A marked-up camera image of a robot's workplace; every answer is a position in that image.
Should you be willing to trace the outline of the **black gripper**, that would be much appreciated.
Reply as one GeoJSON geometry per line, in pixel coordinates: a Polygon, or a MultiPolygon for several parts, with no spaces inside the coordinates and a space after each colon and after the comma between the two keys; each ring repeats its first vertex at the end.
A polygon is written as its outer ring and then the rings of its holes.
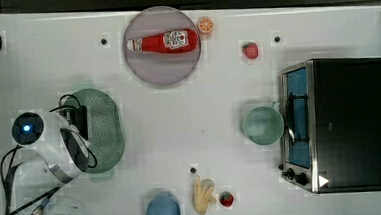
{"type": "Polygon", "coordinates": [[[66,119],[68,123],[70,125],[74,125],[85,140],[89,137],[87,114],[88,110],[83,105],[76,109],[66,110],[66,119]]]}

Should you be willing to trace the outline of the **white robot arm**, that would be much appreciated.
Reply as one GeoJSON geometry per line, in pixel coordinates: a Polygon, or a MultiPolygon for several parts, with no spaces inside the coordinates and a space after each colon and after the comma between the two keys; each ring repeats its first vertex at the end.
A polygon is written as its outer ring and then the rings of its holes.
{"type": "Polygon", "coordinates": [[[44,215],[55,193],[88,169],[89,144],[55,112],[22,113],[11,130],[15,147],[0,162],[4,215],[44,215]]]}

